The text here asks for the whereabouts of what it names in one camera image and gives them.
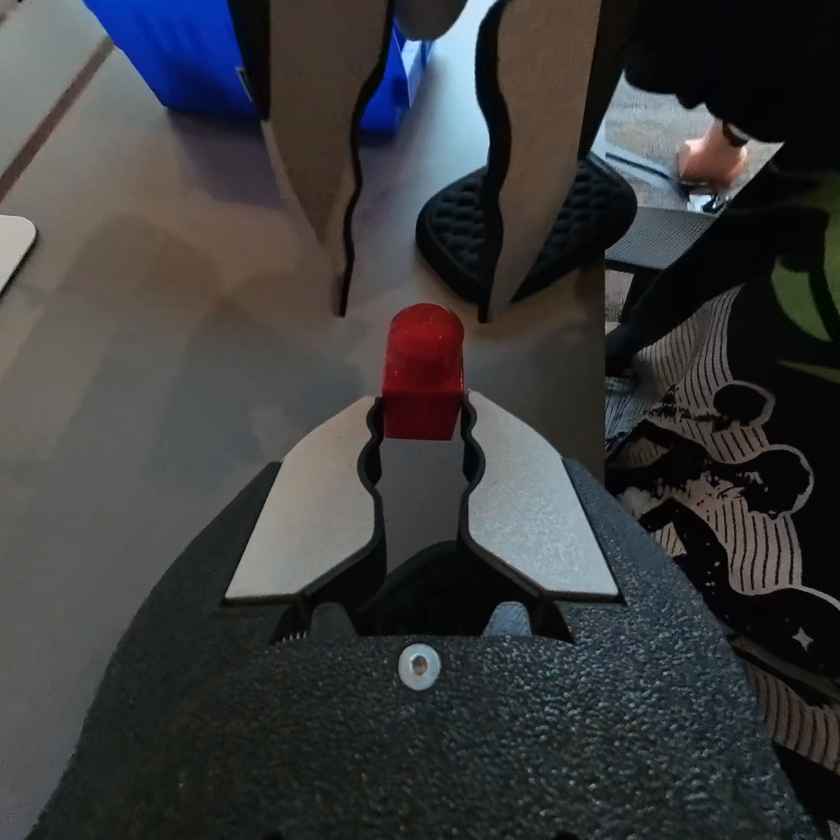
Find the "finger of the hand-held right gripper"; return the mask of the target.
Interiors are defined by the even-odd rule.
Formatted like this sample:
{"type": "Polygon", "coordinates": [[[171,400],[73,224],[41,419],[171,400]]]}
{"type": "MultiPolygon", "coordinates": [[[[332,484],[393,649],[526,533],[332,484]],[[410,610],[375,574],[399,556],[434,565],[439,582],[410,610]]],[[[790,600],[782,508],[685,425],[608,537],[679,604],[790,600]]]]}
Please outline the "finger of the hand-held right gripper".
{"type": "Polygon", "coordinates": [[[600,16],[596,1],[495,2],[479,25],[476,97],[489,135],[481,322],[512,302],[574,183],[600,16]]]}
{"type": "Polygon", "coordinates": [[[360,127],[383,80],[393,2],[269,2],[269,145],[331,269],[344,317],[363,185],[360,127]]]}

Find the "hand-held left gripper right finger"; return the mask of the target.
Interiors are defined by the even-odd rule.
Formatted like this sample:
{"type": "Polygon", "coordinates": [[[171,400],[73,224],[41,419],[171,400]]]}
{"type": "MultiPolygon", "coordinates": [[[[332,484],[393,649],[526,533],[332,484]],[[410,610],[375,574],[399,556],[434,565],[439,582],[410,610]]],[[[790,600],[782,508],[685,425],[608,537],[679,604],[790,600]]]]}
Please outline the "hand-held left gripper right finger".
{"type": "Polygon", "coordinates": [[[461,410],[465,547],[547,601],[618,602],[621,593],[558,450],[478,392],[461,410]]]}

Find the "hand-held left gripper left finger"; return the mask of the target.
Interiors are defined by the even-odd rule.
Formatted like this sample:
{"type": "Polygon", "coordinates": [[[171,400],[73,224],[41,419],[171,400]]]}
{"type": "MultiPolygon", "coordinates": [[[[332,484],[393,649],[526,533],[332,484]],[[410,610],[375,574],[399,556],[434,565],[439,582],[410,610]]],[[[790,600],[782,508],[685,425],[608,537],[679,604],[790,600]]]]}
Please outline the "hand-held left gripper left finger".
{"type": "Polygon", "coordinates": [[[386,577],[382,403],[365,396],[283,458],[224,600],[358,607],[386,577]]]}

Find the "blue plastic bin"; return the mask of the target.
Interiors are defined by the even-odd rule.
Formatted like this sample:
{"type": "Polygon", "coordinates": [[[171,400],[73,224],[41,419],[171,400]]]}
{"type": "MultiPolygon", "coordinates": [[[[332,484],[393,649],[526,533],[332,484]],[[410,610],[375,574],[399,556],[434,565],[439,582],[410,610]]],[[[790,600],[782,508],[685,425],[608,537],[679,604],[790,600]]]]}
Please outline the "blue plastic bin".
{"type": "MultiPolygon", "coordinates": [[[[258,112],[240,77],[243,60],[224,1],[86,1],[85,6],[174,112],[251,121],[258,112]]],[[[394,24],[385,74],[360,121],[363,136],[395,136],[413,105],[434,47],[394,24]]]]}

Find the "red mega block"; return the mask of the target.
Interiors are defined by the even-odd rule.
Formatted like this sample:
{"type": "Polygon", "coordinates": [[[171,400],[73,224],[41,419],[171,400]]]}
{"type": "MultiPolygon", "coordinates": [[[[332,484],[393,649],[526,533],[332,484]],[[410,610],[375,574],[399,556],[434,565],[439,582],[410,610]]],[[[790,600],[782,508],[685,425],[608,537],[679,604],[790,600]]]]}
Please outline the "red mega block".
{"type": "Polygon", "coordinates": [[[399,311],[385,342],[381,384],[384,437],[447,442],[465,392],[462,321],[434,303],[399,311]]]}

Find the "black perforated rubber pad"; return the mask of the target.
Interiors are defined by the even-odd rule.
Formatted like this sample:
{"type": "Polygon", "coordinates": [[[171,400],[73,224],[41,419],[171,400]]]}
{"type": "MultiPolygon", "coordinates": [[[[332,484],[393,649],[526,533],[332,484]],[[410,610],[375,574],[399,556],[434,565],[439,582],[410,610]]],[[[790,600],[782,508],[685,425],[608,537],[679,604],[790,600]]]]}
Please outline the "black perforated rubber pad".
{"type": "MultiPolygon", "coordinates": [[[[481,205],[485,166],[434,194],[416,221],[416,249],[460,299],[477,306],[489,298],[481,274],[485,221],[481,205]]],[[[633,187],[596,155],[578,164],[572,189],[539,255],[512,301],[537,294],[604,256],[637,213],[633,187]]]]}
{"type": "Polygon", "coordinates": [[[454,541],[415,554],[352,616],[361,636],[530,637],[527,593],[454,541]]]}

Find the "grey mesh chair seat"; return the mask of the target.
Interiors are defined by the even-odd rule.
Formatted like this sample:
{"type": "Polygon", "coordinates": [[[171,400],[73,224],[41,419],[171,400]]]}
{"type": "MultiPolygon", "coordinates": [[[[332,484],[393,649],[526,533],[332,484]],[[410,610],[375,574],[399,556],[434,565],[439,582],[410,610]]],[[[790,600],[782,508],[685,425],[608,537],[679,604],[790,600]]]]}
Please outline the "grey mesh chair seat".
{"type": "Polygon", "coordinates": [[[708,213],[641,206],[633,223],[605,252],[604,266],[627,274],[672,265],[716,220],[708,213]]]}

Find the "person's printed top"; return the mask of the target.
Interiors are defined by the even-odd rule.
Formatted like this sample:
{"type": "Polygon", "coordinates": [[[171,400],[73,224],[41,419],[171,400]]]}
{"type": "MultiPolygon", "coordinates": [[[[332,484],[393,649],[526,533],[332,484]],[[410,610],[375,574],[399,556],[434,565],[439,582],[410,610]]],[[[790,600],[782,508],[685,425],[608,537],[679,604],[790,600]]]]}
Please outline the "person's printed top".
{"type": "Polygon", "coordinates": [[[768,165],[607,335],[649,403],[606,485],[731,634],[773,739],[838,775],[838,168],[768,165]]]}

